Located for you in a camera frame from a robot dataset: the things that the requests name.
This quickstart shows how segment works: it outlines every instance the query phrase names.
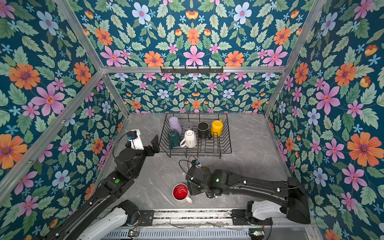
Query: mug handle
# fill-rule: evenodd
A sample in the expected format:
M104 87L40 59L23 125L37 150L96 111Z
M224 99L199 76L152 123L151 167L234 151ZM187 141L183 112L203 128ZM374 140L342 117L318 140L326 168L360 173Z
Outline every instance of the mug handle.
M180 147L185 147L186 146L185 141L186 141L185 138L183 138L183 140L181 140Z

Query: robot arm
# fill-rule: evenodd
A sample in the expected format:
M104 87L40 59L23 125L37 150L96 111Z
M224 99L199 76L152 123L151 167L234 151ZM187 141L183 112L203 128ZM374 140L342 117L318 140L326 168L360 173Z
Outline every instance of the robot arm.
M155 153L160 151L157 135L151 141L152 146L146 147L143 147L141 141L138 141L140 140L139 136L140 131L138 129L128 132L126 148L115 158L116 169L101 182L101 186L96 189L90 199L67 218L67 220L55 229L52 229L47 236L43 238L44 240L99 240L105 236L102 235L104 233L103 231L109 232L112 227L115 229L125 222L134 224L137 221L137 206L126 200L119 204L118 208L114 209L112 213L107 214L103 220L89 227L103 210L119 199L132 186L134 179L140 174L145 158L147 156L154 156ZM111 221L117 214L122 217L117 217ZM87 234L95 236L94 238L90 238Z
M273 208L278 207L279 212L285 214L291 221L303 224L311 222L308 196L304 186L295 178L289 177L287 181L265 181L241 176L228 170L217 169L210 173L192 166L185 179L189 182L191 195L205 192L209 198L222 194L242 194L262 198L277 204ZM253 202L248 203L247 213L252 212L254 217L260 219L255 214L256 204L255 206L252 204Z

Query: dish rack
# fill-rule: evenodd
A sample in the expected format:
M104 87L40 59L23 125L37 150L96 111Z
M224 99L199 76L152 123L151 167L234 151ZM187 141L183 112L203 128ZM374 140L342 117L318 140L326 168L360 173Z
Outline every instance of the dish rack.
M177 117L183 129L180 139L184 138L184 124L190 122L193 125L196 134L197 145L195 147L174 147L169 149L168 132L169 119ZM199 122L205 121L209 124L211 131L212 122L214 120L223 121L223 131L220 136L214 132L211 139L200 139L197 134L197 125ZM229 134L228 116L223 113L167 113L164 120L163 129L160 137L160 152L165 152L168 157L171 156L218 156L221 158L222 154L232 153L231 139Z

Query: blue flower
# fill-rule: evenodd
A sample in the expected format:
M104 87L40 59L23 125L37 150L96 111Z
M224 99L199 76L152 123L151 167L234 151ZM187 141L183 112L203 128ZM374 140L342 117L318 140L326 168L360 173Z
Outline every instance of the blue flower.
M9 112L13 113L13 115L16 116L16 114L20 114L20 110L21 108L16 108L16 106L13 106L13 109L10 109Z
M44 180L42 180L41 178L39 178L39 180L36 180L35 183L35 187L40 187L41 186L41 183L44 182Z
M381 57L378 57L377 58L377 54L373 55L373 58L372 59L369 59L368 62L371 62L369 65L372 65L372 64L377 64L377 60L380 60Z
M53 187L51 190L52 190L51 195L55 195L56 192L57 192L59 189L58 189L57 187Z
M7 125L7 128L8 130L5 131L5 133L11 133L11 135L13 135L15 132L18 132L19 130L17 130L17 125L14 125L13 127L11 127L11 125Z
M180 21L183 23L183 22L185 22L185 21L187 21L187 20L185 19L185 16L181 16L181 15L180 15Z
M362 130L362 127L360 127L360 124L356 124L356 126L353 126L353 129L355 129L353 132L360 133L360 131Z
M1 44L1 46L3 47L3 49L2 49L3 52L6 51L8 54L10 54L10 52L13 51L12 49L10 49L10 47L11 47L10 45L6 45L6 46L5 46L4 44Z

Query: floral wallpaper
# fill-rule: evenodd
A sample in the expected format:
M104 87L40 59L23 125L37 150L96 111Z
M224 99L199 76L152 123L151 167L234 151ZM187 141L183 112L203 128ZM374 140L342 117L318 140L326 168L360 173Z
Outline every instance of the floral wallpaper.
M326 4L269 115L327 240L384 238L384 1Z
M82 7L72 2L74 10ZM0 1L0 179L94 73L55 3Z
M78 4L83 7L78 19L106 66L279 66L286 63L313 0Z
M100 81L3 203L0 239L45 236L73 214L90 197L122 121Z

